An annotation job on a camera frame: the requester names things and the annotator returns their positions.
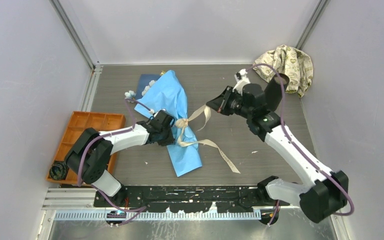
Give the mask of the cream ribbon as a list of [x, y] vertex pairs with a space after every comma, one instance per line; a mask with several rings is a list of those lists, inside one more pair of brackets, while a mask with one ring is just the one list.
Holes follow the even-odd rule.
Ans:
[[185, 129], [189, 126], [189, 122], [193, 121], [194, 119], [196, 119], [197, 117], [199, 117], [201, 114], [204, 114], [204, 117], [205, 117], [205, 122], [203, 124], [203, 126], [198, 129], [197, 131], [200, 131], [200, 130], [203, 130], [207, 124], [207, 122], [210, 120], [211, 118], [211, 108], [207, 105], [202, 105], [200, 108], [198, 108], [197, 110], [195, 110], [189, 118], [180, 118], [180, 119], [177, 119], [174, 123], [174, 125], [181, 130], [179, 136], [177, 137], [177, 140], [176, 140], [176, 143], [180, 146], [180, 147], [188, 147], [188, 146], [192, 146], [192, 145], [195, 145], [195, 144], [201, 144], [201, 145], [205, 145], [205, 146], [210, 146], [212, 148], [216, 148], [221, 156], [221, 158], [227, 163], [227, 165], [229, 166], [230, 170], [233, 172], [233, 173], [236, 173], [236, 174], [240, 174], [241, 172], [238, 170], [238, 168], [235, 166], [235, 164], [227, 157], [227, 155], [222, 151], [222, 149], [213, 141], [209, 140], [209, 139], [203, 139], [203, 140], [197, 140], [197, 141], [192, 141], [192, 142], [185, 142], [183, 141], [183, 136], [184, 136], [184, 133], [185, 133]]

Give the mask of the blue paper flower bouquet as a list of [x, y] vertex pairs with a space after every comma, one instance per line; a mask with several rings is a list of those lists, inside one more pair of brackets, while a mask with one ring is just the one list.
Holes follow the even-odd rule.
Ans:
[[[139, 91], [128, 90], [124, 93], [124, 97], [131, 100], [135, 99], [144, 104], [144, 106], [137, 104], [134, 110], [146, 118], [151, 116], [146, 107], [154, 111], [164, 109], [175, 120], [187, 119], [189, 117], [187, 95], [173, 70], [167, 71], [155, 80], [145, 94]], [[199, 145], [197, 143], [189, 146], [180, 146], [175, 142], [168, 145], [167, 150], [177, 177], [202, 167]]]

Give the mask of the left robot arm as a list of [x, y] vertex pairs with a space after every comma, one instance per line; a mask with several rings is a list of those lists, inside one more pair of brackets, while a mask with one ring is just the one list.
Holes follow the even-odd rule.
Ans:
[[159, 146], [175, 142], [172, 127], [175, 119], [165, 110], [159, 110], [148, 120], [135, 125], [111, 130], [85, 129], [64, 158], [68, 168], [80, 179], [106, 195], [113, 206], [126, 200], [125, 188], [107, 169], [110, 157], [124, 149], [157, 143]]

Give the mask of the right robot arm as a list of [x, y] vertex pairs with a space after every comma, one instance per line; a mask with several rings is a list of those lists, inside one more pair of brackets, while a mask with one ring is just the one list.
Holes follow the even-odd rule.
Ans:
[[259, 182], [257, 198], [263, 205], [275, 200], [300, 207], [312, 222], [319, 223], [349, 204], [349, 178], [334, 172], [312, 155], [292, 134], [283, 118], [275, 113], [282, 106], [284, 84], [269, 83], [265, 89], [247, 83], [241, 91], [227, 86], [206, 106], [225, 116], [238, 115], [248, 129], [273, 148], [295, 171], [302, 183], [292, 183], [271, 176]]

